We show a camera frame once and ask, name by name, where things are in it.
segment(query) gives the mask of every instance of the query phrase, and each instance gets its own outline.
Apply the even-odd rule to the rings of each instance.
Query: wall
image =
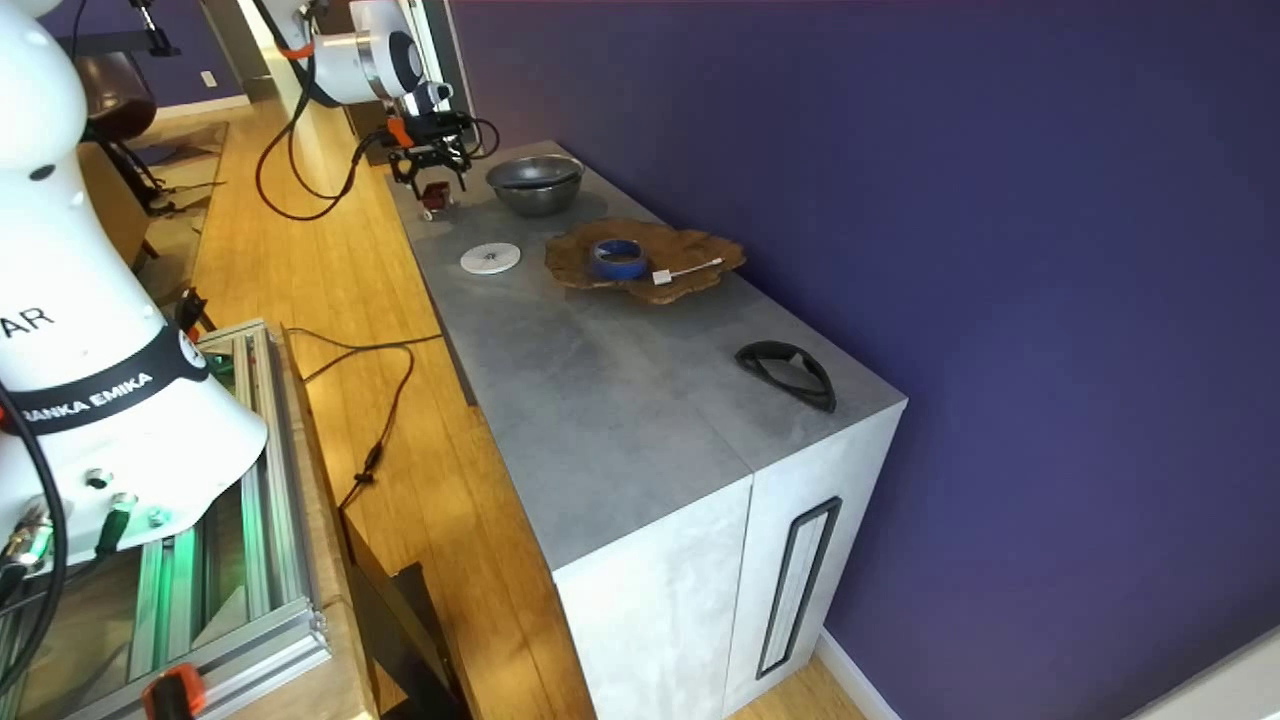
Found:
[[[1280,625],[1280,5],[450,0],[555,135],[906,395],[832,636],[903,716],[1121,716]]]
[[[45,29],[67,42],[77,29],[80,5],[83,5],[83,18],[80,18],[83,44],[107,34],[145,34],[145,20],[127,0],[63,0],[55,11],[40,18]],[[157,0],[153,18],[169,34],[169,42],[180,50],[180,57],[132,54],[136,68],[153,83],[157,106],[200,106],[200,101],[238,95],[238,81],[220,42],[208,29],[200,0]]]

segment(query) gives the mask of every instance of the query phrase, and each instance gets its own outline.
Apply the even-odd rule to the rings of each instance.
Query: small bowl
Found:
[[[569,157],[517,157],[487,176],[491,198],[517,217],[555,217],[575,199],[585,167]]]

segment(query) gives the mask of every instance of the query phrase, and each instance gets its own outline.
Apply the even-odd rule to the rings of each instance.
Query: blue wall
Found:
[[[40,18],[45,29],[67,42],[77,29],[80,5],[83,5],[80,38],[145,34],[145,20],[127,0],[63,0],[55,11]],[[153,18],[169,34],[169,42],[180,50],[180,57],[132,54],[136,68],[153,83],[157,106],[200,106],[200,101],[238,95],[238,81],[216,34],[208,29],[200,0],[153,0]]]
[[[910,395],[827,628],[910,720],[1280,625],[1280,5],[450,0],[555,135]]]

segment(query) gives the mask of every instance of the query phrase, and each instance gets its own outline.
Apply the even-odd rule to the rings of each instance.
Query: cabinet door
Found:
[[[903,403],[750,480],[729,714],[809,664]]]
[[[744,529],[730,483],[555,573],[598,720],[725,714]]]

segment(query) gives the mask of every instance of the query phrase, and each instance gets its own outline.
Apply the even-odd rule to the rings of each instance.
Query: gray cabinet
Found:
[[[596,174],[549,222],[507,217],[474,186],[436,222],[397,199],[550,565],[596,714],[729,716],[800,668],[903,395],[738,275],[673,310],[555,288],[543,246],[592,222],[653,222]],[[524,262],[466,275],[458,258],[487,241]],[[835,409],[744,374],[734,351],[756,340],[819,361]]]

